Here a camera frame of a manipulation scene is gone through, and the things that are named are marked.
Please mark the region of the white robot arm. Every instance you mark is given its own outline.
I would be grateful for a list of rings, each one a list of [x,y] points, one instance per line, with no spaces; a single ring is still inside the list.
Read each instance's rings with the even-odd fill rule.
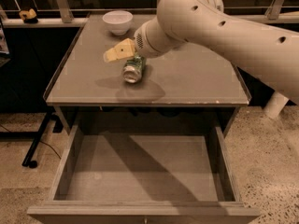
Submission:
[[[132,39],[104,53],[109,63],[155,58],[193,43],[204,46],[299,105],[299,34],[223,12],[221,0],[160,0],[156,16]]]

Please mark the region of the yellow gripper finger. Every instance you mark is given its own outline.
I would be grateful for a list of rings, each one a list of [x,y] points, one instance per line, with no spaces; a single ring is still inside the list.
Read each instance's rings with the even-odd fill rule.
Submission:
[[[103,55],[103,59],[105,63],[116,61],[118,59],[116,50],[114,48],[107,50]]]

